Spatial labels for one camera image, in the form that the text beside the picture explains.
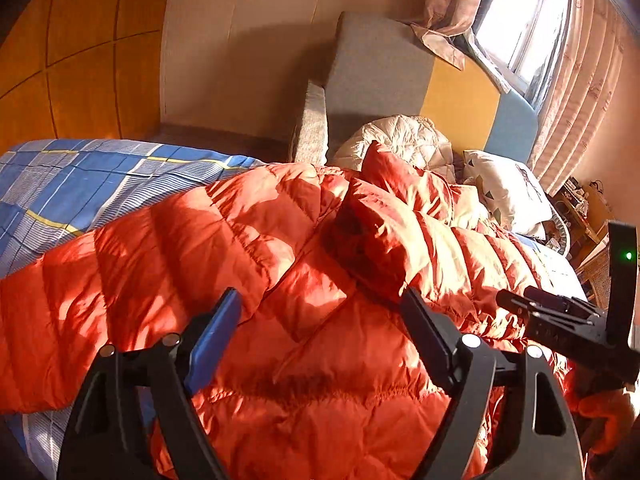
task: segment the orange glove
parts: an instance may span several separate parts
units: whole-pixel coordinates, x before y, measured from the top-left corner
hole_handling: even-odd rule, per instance
[[[629,434],[638,416],[638,399],[636,394],[625,390],[600,392],[585,397],[578,403],[577,411],[586,418],[604,418],[604,434],[590,451],[605,454],[616,449],[618,444]]]

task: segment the metal screw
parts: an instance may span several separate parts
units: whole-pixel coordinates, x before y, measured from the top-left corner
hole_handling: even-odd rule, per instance
[[[180,334],[171,332],[162,338],[164,346],[176,346],[180,342]]]
[[[529,354],[534,359],[540,359],[544,355],[542,353],[542,348],[536,345],[527,346],[527,354]]]
[[[113,345],[104,345],[98,350],[98,354],[100,354],[100,357],[111,357],[115,353],[116,347]]]
[[[465,334],[462,336],[462,344],[469,348],[478,348],[480,343],[480,338],[475,334]]]

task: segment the white down jacket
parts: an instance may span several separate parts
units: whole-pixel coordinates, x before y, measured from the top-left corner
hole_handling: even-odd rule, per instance
[[[416,168],[430,170],[456,183],[453,151],[449,139],[425,117],[394,115],[365,124],[347,140],[332,160],[332,166],[360,170],[369,145],[376,140]]]

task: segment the window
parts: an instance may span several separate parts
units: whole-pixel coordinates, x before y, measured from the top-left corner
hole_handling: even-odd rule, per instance
[[[545,71],[567,0],[492,0],[476,37],[509,83],[526,94]]]

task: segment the sofa cushion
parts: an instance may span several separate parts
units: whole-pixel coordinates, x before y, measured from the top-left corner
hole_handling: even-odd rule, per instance
[[[411,27],[379,16],[343,13],[325,85],[329,160],[363,124],[396,114],[418,115],[433,59]]]
[[[484,151],[526,164],[538,134],[538,116],[520,94],[500,96]]]

